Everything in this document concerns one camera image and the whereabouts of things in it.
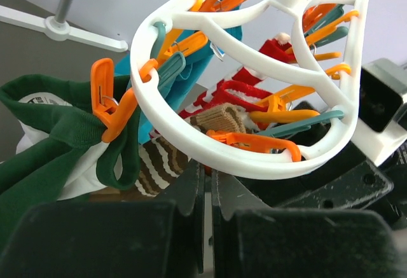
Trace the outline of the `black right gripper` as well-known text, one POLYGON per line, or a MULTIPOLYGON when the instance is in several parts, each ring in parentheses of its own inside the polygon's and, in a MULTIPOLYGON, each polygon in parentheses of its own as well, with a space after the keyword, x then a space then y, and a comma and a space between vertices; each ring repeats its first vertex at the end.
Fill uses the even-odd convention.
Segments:
POLYGON ((323 166, 304 176, 239 181, 270 207, 290 208, 365 209, 394 187, 392 180, 351 141, 323 166))

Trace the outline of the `white round clip hanger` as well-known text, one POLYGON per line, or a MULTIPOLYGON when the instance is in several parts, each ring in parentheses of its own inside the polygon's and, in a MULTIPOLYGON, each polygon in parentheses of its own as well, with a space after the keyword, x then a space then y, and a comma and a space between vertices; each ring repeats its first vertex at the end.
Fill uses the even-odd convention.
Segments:
POLYGON ((337 155, 354 134, 359 105, 364 28, 369 0, 262 0, 237 11, 225 13, 191 12, 193 0, 170 0, 152 12, 137 29, 130 49, 131 80, 142 112, 169 143, 196 161, 235 176, 252 179, 288 179, 308 174, 337 155), (339 83, 328 77, 314 59, 302 35, 301 17, 306 8, 319 3, 342 3, 355 7, 350 21, 343 64, 351 68, 339 83), (228 34, 228 28, 242 25, 274 7, 294 17, 291 41, 297 66, 275 60, 243 44, 228 34), (146 63, 156 40, 155 20, 170 27, 202 31, 227 55, 240 62, 255 78, 273 78, 286 83, 312 87, 330 107, 342 109, 343 120, 333 120, 327 134, 311 146, 299 146, 298 160, 288 151, 260 154, 227 146, 187 124, 158 91, 158 74, 143 82, 139 69, 146 63))

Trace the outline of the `red white striped sock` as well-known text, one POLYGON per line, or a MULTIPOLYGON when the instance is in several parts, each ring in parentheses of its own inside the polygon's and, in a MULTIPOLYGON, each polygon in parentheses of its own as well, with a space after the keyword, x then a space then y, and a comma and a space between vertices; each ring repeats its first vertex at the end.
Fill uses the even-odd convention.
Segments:
POLYGON ((289 48, 291 48, 290 35, 280 32, 274 38, 267 39, 259 52, 286 64, 296 63, 295 55, 286 52, 289 48))

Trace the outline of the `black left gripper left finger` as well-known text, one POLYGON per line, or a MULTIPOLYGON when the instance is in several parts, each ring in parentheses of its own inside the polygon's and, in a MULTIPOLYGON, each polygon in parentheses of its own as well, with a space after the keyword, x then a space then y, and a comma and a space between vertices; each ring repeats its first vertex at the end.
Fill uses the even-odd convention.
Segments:
POLYGON ((152 200, 32 208, 1 255, 2 277, 196 277, 205 172, 196 161, 152 200))

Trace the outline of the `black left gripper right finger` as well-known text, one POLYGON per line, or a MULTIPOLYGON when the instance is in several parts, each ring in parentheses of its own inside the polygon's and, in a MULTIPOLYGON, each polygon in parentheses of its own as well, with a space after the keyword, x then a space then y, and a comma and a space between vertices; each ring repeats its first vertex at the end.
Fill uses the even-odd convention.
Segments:
POLYGON ((396 277, 391 230, 375 212, 272 208, 212 174, 216 277, 396 277))

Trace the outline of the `teal blue cloth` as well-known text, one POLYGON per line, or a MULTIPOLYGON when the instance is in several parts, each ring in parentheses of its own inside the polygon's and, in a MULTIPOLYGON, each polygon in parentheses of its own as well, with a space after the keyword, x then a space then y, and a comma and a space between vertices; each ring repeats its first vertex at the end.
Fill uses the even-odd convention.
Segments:
MULTIPOLYGON (((158 37, 151 50, 152 57, 150 58, 154 58, 158 61, 158 52, 166 37, 165 24, 163 22, 156 22, 153 26, 155 27, 153 29, 158 32, 158 37)), ((228 28, 225 31, 237 40, 242 40, 241 26, 228 28)), ((197 31, 187 30, 182 32, 178 44, 180 45, 181 40, 192 36, 194 32, 197 31)), ((208 44, 186 58, 184 54, 182 54, 181 57, 181 53, 175 53, 175 58, 170 57, 169 63, 164 62, 163 65, 159 67, 158 91, 174 111, 179 109, 181 103, 185 100, 187 94, 191 91, 212 59, 214 52, 210 47, 210 41, 208 41, 208 44)), ((128 76, 130 73, 130 54, 128 54, 115 65, 114 75, 128 76)), ((150 132, 152 129, 153 125, 151 122, 148 121, 144 113, 141 113, 138 128, 138 140, 140 144, 144 144, 151 139, 150 132)))

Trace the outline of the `brown striped sock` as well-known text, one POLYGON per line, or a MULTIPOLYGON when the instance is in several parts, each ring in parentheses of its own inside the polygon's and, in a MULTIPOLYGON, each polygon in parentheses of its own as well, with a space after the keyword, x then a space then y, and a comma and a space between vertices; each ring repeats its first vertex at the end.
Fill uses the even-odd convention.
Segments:
MULTIPOLYGON (((245 133, 238 109, 229 103, 188 117, 187 123, 205 134, 208 130, 245 133)), ((123 195, 127 200, 151 199, 160 194, 186 170, 191 157, 163 136, 139 146, 140 173, 134 187, 123 195)))

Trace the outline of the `orange clothes peg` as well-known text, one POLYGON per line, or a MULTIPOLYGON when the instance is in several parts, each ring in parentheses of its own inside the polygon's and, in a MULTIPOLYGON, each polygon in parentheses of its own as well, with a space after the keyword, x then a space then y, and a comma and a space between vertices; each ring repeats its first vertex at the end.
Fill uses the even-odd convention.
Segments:
POLYGON ((338 64, 327 70, 308 70, 297 67, 289 72, 292 84, 284 89, 261 99, 256 103, 259 108, 249 113, 255 123, 292 123, 308 120, 319 115, 311 109, 291 110, 288 104, 317 92, 333 108, 348 108, 349 100, 332 82, 342 76, 351 76, 352 68, 348 64, 338 64))

